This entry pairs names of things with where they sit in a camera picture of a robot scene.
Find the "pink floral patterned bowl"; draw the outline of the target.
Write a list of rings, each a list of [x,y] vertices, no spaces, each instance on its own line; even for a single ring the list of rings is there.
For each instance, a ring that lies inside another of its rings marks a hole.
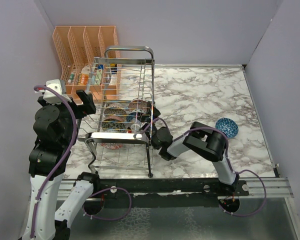
[[[131,112],[138,110],[140,113],[146,113],[148,110],[148,102],[143,99],[135,98],[128,104],[128,109]]]

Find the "light blue patterned bowl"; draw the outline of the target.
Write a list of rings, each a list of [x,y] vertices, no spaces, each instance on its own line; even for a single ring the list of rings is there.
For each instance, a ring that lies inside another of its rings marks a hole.
[[[132,114],[134,113],[134,112],[139,112],[139,111],[132,111],[131,113],[129,113],[128,114],[128,116],[126,117],[126,122],[129,124],[129,123],[139,123],[140,121],[138,121],[136,118],[134,118],[133,116],[132,116]]]

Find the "brown floral patterned bowl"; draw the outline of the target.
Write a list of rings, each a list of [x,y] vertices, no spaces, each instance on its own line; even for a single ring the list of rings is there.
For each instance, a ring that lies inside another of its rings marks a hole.
[[[121,103],[113,102],[108,105],[108,107],[103,112],[105,117],[116,116],[121,119],[122,122],[126,120],[127,112]]]

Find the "black leaf patterned bowl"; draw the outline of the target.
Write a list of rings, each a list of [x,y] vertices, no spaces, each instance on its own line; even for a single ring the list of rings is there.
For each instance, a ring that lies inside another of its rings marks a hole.
[[[105,118],[101,123],[101,128],[105,130],[114,130],[119,133],[124,133],[126,131],[125,124],[116,118]]]

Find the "red geometric patterned bowl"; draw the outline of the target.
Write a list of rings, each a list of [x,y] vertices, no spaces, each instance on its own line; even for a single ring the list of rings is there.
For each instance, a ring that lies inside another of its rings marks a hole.
[[[122,143],[100,143],[103,148],[117,150],[123,147]]]

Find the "dark blue patterned bowl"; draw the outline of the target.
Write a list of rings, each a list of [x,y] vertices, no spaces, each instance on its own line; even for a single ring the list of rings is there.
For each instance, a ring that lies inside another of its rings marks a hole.
[[[235,138],[239,133],[237,123],[230,118],[220,118],[215,123],[215,128],[222,131],[228,139]]]

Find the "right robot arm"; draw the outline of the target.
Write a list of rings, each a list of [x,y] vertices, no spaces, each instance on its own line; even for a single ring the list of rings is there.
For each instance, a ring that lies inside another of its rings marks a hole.
[[[207,161],[212,162],[219,181],[220,191],[230,196],[238,189],[239,174],[233,170],[229,159],[228,137],[221,130],[195,121],[190,129],[177,138],[173,138],[168,125],[161,128],[155,126],[155,122],[161,121],[160,111],[148,101],[146,107],[142,107],[140,100],[133,100],[129,108],[134,111],[126,117],[127,122],[135,117],[137,121],[144,123],[140,128],[150,140],[150,145],[159,150],[159,155],[166,161],[175,160],[181,154],[193,151]]]

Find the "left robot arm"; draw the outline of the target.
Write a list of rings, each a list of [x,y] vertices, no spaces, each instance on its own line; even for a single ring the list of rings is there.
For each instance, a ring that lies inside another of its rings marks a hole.
[[[83,172],[74,183],[74,191],[60,207],[58,192],[64,178],[71,147],[78,137],[77,122],[95,114],[92,94],[77,90],[82,104],[72,98],[56,103],[38,98],[41,108],[35,114],[33,130],[37,137],[29,155],[31,198],[27,224],[22,240],[67,240],[71,226],[88,197],[96,197],[101,190],[99,176]]]

